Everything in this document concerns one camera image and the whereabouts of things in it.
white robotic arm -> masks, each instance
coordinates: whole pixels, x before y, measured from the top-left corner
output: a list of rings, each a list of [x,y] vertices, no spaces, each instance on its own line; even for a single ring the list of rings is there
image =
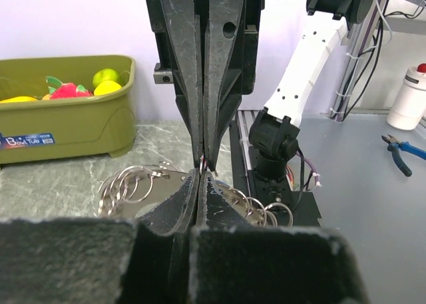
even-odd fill
[[[290,63],[271,98],[265,103],[270,116],[299,126],[306,101],[325,62],[347,34],[346,20],[317,12],[308,17],[306,28]]]

white container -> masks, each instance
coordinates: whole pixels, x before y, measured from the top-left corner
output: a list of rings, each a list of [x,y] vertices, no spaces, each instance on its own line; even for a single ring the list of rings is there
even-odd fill
[[[411,67],[387,116],[387,123],[401,130],[413,130],[426,111],[426,65]]]

green bin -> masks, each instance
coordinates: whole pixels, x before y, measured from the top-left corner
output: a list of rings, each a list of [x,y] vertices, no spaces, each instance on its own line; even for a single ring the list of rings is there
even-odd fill
[[[104,96],[0,103],[0,165],[93,154],[126,154],[136,136],[130,90],[134,59],[121,55],[0,61],[0,100],[41,99],[46,76],[93,90],[96,72],[112,68],[124,86]]]

blue label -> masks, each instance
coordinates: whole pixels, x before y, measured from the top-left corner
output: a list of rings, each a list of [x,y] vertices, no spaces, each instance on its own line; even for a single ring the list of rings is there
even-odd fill
[[[2,136],[0,133],[0,150],[50,144],[55,144],[55,139],[50,133],[26,134],[23,136]]]

blue handle pliers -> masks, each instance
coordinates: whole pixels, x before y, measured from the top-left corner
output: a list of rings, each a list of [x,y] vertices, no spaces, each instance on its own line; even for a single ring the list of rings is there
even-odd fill
[[[415,146],[410,145],[408,142],[400,142],[390,134],[387,136],[381,136],[381,138],[383,141],[388,143],[387,150],[392,152],[393,161],[405,176],[411,176],[413,172],[402,160],[401,155],[399,154],[399,150],[406,151],[426,160],[426,151],[416,148]]]

